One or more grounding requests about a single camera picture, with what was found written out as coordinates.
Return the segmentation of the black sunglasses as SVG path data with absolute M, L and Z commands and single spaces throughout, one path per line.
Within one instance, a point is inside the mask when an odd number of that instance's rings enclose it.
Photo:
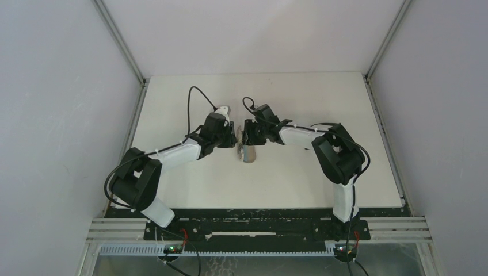
M 337 127 L 341 125 L 340 123 L 329 123 L 329 122 L 321 122 L 321 123 L 315 123 L 315 124 L 312 124 L 311 127 L 327 127 L 327 128 L 331 128 L 331 127 Z

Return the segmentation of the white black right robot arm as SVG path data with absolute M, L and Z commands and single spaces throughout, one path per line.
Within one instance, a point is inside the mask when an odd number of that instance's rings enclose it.
M 245 121 L 244 145 L 295 145 L 312 150 L 325 177 L 334 184 L 333 216 L 341 224 L 350 224 L 357 217 L 356 181 L 371 164 L 367 150 L 355 142 L 340 123 L 300 126 L 291 120 L 280 120 L 269 105 L 248 106 L 254 117 Z

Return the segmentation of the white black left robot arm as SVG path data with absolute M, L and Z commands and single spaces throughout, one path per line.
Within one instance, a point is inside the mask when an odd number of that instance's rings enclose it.
M 175 214 L 157 196 L 161 175 L 200 160 L 215 148 L 232 148 L 236 142 L 234 123 L 227 107 L 223 106 L 211 112 L 204 124 L 175 145 L 153 152 L 130 148 L 121 163 L 110 172 L 105 190 L 120 199 L 121 206 L 138 211 L 159 227 L 166 228 Z

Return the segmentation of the map print glasses case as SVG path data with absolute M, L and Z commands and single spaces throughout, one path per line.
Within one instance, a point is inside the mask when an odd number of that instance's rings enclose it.
M 254 146 L 244 145 L 242 127 L 239 126 L 236 131 L 237 137 L 237 155 L 238 159 L 244 163 L 253 163 L 256 161 L 256 149 Z

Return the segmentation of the light blue cleaning cloth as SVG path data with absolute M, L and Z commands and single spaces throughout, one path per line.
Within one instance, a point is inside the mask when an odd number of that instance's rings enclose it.
M 256 160 L 256 149 L 253 145 L 243 146 L 243 161 L 245 163 L 253 163 Z

